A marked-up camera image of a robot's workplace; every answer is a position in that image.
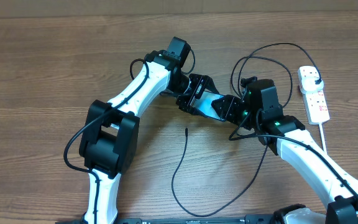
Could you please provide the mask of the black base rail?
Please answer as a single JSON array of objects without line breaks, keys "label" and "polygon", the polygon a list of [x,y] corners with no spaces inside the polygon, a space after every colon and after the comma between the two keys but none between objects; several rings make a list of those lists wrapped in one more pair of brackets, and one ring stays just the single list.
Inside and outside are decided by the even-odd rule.
[{"label": "black base rail", "polygon": [[[298,209],[289,212],[284,217],[284,223],[325,223],[326,216],[315,213],[308,208]],[[273,215],[246,215],[237,218],[194,218],[194,219],[154,219],[142,220],[140,218],[125,218],[114,221],[116,224],[263,224],[281,223]]]}]

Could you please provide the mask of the white power strip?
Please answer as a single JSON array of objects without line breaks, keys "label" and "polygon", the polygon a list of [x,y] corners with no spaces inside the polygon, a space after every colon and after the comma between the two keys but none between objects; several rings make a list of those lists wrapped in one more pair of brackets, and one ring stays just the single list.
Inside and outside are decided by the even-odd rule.
[{"label": "white power strip", "polygon": [[[297,74],[299,88],[300,80],[303,78],[319,80],[319,73],[313,66],[302,66],[298,69]],[[323,124],[330,119],[323,89],[311,94],[302,94],[302,97],[309,124]]]}]

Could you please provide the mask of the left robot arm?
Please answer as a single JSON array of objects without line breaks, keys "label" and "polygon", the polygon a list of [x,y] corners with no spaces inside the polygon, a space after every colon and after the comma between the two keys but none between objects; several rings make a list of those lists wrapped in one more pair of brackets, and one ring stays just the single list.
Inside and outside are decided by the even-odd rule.
[{"label": "left robot arm", "polygon": [[167,49],[141,60],[138,76],[120,94],[89,107],[79,148],[90,180],[82,223],[114,223],[117,218],[119,182],[135,155],[140,117],[159,94],[172,94],[189,114],[218,117],[212,102],[222,96],[210,77],[181,70],[191,53],[185,40],[174,37]]}]

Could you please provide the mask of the white charger plug adapter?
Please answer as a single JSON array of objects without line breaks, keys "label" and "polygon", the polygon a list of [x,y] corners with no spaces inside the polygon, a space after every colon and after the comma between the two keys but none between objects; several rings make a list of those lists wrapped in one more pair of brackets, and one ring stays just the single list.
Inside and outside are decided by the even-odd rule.
[{"label": "white charger plug adapter", "polygon": [[303,78],[300,80],[300,91],[302,94],[311,94],[317,91],[321,91],[324,88],[324,82],[321,80],[317,83],[318,80],[313,78]]}]

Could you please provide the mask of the smartphone with blue screen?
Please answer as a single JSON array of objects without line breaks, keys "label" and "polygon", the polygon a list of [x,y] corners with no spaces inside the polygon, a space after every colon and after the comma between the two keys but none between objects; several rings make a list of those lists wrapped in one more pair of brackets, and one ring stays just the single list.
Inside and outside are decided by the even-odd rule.
[{"label": "smartphone with blue screen", "polygon": [[205,118],[212,118],[218,121],[223,121],[217,114],[217,112],[212,107],[212,102],[214,100],[219,100],[223,95],[211,93],[209,91],[204,91],[200,99],[196,99],[193,107],[200,112],[200,115]]}]

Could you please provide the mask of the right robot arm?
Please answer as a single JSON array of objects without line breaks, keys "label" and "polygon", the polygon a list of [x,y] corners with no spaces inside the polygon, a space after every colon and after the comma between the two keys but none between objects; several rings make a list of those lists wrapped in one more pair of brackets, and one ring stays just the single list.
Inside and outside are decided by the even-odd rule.
[{"label": "right robot arm", "polygon": [[326,208],[326,223],[358,222],[358,180],[317,145],[298,119],[283,113],[273,80],[250,82],[241,97],[220,96],[211,106],[221,119],[253,129],[250,138],[297,170]]}]

